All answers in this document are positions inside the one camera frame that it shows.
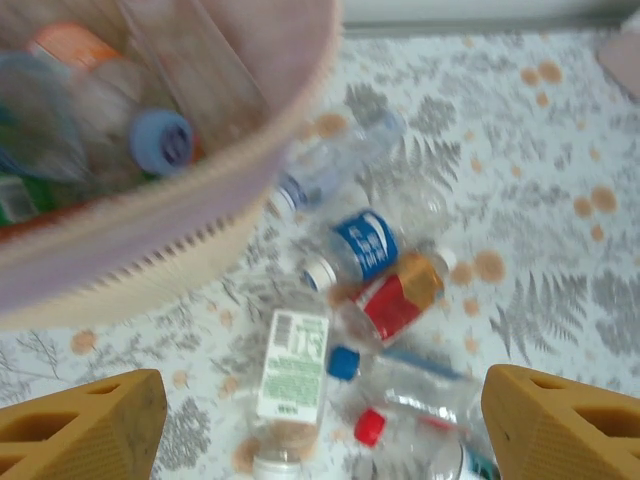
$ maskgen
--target orange bottle label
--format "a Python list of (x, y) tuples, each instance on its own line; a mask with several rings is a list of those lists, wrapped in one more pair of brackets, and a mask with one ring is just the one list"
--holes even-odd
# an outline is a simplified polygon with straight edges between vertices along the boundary
[(86, 72), (103, 62), (121, 57), (86, 28), (73, 23), (49, 25), (38, 32), (27, 49), (55, 71), (70, 77)]
[(367, 314), (383, 341), (411, 326), (444, 292), (444, 283), (428, 258), (417, 252), (400, 257), (352, 300)]

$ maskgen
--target orange plastic piece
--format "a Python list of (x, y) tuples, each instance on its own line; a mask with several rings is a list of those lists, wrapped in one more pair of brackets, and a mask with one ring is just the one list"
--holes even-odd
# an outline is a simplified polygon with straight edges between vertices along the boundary
[(0, 479), (148, 480), (166, 416), (157, 370), (0, 409)]
[(494, 365), (482, 413), (504, 480), (640, 479), (640, 399)]

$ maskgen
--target barcode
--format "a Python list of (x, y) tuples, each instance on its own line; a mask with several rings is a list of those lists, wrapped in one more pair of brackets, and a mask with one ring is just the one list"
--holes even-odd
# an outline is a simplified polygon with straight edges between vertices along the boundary
[(12, 223), (27, 221), (40, 213), (20, 180), (0, 183), (0, 208)]
[(291, 323), (293, 319), (290, 315), (280, 314), (276, 321), (276, 333), (273, 335), (273, 344), (276, 347), (289, 348), (289, 337), (291, 336)]

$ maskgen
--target red and gold bottle label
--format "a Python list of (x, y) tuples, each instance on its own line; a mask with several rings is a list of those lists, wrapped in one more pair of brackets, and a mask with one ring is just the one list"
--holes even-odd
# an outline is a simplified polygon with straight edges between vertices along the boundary
[(409, 252), (351, 300), (367, 314), (380, 339), (391, 342), (443, 293), (444, 283), (429, 259), (420, 253)]

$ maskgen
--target blue bottle cap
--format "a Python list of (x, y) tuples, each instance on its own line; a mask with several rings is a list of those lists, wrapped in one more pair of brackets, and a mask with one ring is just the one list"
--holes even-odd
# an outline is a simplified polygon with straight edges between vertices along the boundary
[(327, 373), (340, 380), (353, 380), (358, 373), (360, 365), (360, 353), (347, 347), (336, 347), (329, 357)]
[(189, 122), (171, 110), (143, 111), (129, 132), (131, 156), (142, 170), (154, 175), (183, 170), (191, 162), (194, 144)]

